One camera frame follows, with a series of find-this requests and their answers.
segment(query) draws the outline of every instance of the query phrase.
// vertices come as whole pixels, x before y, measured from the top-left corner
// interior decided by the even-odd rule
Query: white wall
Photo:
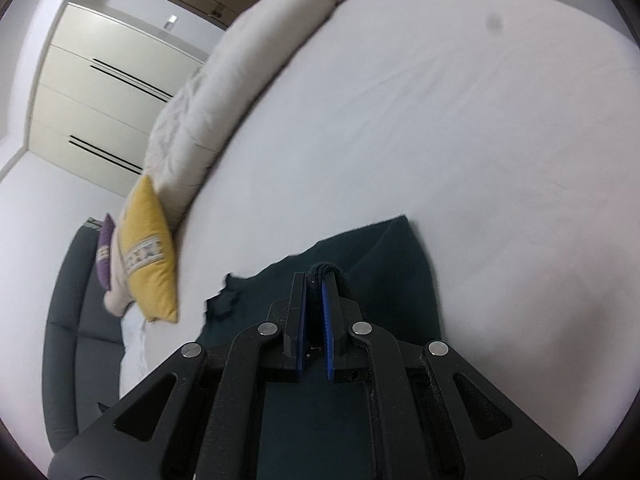
[[[0,179],[26,146],[36,74],[65,0],[14,0],[0,20]]]
[[[178,16],[178,22],[171,32],[162,30],[161,39],[171,41],[165,35],[175,36],[179,40],[193,45],[207,55],[213,50],[216,43],[222,38],[224,32],[213,23],[172,4],[167,0],[69,0],[75,4],[95,9],[100,12],[110,14],[109,7],[118,12],[123,12],[132,16],[136,20],[148,23],[149,25],[162,30],[169,16]]]
[[[13,0],[0,20],[0,178],[22,149],[22,139],[7,137],[15,67],[31,18],[40,0]]]
[[[212,53],[224,34],[213,23],[167,0],[107,0],[105,5],[157,28],[163,28],[171,15],[177,16],[171,34],[207,54]]]
[[[43,472],[52,457],[41,387],[51,293],[76,230],[89,216],[118,214],[123,203],[33,153],[0,182],[0,418]]]

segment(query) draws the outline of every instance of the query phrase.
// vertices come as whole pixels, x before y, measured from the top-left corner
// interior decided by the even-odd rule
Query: dark green towel
[[[318,262],[340,267],[364,319],[399,340],[424,345],[440,338],[431,271],[405,216],[336,235],[288,256],[252,278],[228,275],[207,302],[203,346],[232,341],[264,321],[271,303],[288,297],[294,272]],[[324,361],[307,362],[298,384],[267,387],[260,480],[370,480],[367,406],[361,384],[331,384]]]

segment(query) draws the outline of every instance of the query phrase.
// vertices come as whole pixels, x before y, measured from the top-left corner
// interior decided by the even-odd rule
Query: mattress
[[[226,273],[405,214],[446,341],[585,469],[640,386],[639,102],[637,46],[559,2],[348,0],[193,203],[149,367]]]

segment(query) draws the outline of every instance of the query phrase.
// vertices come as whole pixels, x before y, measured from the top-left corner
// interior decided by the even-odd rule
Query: black gripper frame
[[[358,304],[332,273],[323,289],[328,375],[363,384],[374,480],[578,478],[571,455],[451,346],[397,341],[371,323],[356,333]],[[49,479],[255,479],[266,383],[302,379],[305,309],[299,272],[271,305],[275,327],[176,351],[55,455]]]

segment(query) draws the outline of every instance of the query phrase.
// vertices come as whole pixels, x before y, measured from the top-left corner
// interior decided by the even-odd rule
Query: metal screw head
[[[443,355],[447,355],[449,347],[442,341],[431,341],[429,343],[429,352],[431,355],[442,357]]]
[[[358,335],[367,335],[370,334],[373,330],[373,327],[367,323],[366,321],[358,321],[353,324],[351,327],[354,333]]]
[[[202,346],[198,343],[187,343],[182,346],[180,352],[184,357],[197,357],[202,352]]]
[[[262,335],[273,335],[278,331],[278,326],[275,323],[267,321],[258,326],[258,332]]]

